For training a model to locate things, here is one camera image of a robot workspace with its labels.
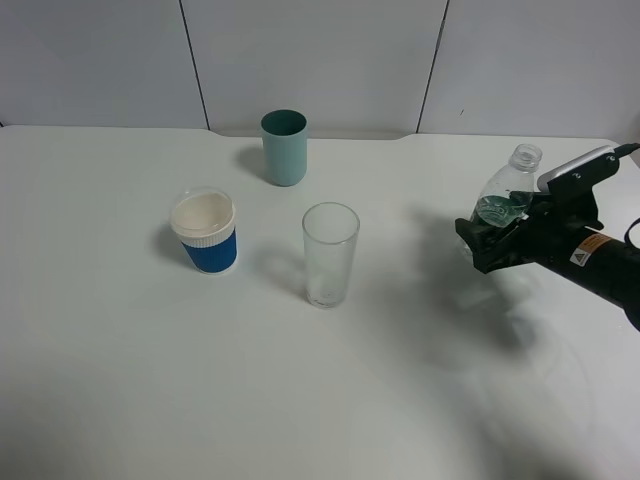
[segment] warning label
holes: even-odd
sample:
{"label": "warning label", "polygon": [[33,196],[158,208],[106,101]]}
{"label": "warning label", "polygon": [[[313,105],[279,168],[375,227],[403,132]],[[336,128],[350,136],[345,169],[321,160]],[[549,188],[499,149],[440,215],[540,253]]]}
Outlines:
{"label": "warning label", "polygon": [[611,237],[607,237],[602,233],[594,233],[585,238],[578,248],[576,248],[571,254],[571,263],[575,263],[581,267],[584,267],[589,260],[589,257],[602,245],[611,240]]}

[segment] teal cup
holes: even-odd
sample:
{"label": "teal cup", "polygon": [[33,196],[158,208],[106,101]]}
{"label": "teal cup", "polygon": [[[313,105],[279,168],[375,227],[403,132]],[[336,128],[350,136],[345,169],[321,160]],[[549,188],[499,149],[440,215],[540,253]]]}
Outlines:
{"label": "teal cup", "polygon": [[260,123],[267,176],[290,187],[307,173],[307,119],[293,110],[267,113]]}

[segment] plastic water bottle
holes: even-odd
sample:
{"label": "plastic water bottle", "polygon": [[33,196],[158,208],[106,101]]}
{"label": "plastic water bottle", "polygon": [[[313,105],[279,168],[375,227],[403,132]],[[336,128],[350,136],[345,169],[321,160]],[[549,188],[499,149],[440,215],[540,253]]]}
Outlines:
{"label": "plastic water bottle", "polygon": [[542,150],[522,144],[514,150],[509,162],[485,185],[471,221],[504,228],[524,216],[534,192],[534,173],[542,159]]}

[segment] cup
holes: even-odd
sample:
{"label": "cup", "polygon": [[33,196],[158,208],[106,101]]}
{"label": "cup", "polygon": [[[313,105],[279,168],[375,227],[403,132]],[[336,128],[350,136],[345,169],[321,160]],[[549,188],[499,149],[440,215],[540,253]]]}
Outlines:
{"label": "cup", "polygon": [[224,192],[186,190],[171,210],[170,224],[201,272],[222,273],[236,261],[236,209]]}
{"label": "cup", "polygon": [[360,230],[356,212],[340,203],[320,203],[302,218],[306,289],[319,308],[340,305],[347,296]]}
{"label": "cup", "polygon": [[269,179],[281,187],[295,185],[307,173],[307,119],[293,110],[275,110],[260,126]]}

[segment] clear drinking glass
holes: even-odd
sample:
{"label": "clear drinking glass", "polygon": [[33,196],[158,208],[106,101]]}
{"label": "clear drinking glass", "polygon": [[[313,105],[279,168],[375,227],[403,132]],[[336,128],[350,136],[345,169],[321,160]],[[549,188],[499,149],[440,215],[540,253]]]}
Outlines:
{"label": "clear drinking glass", "polygon": [[302,218],[307,298],[319,308],[345,299],[360,230],[356,212],[340,203],[320,203]]}

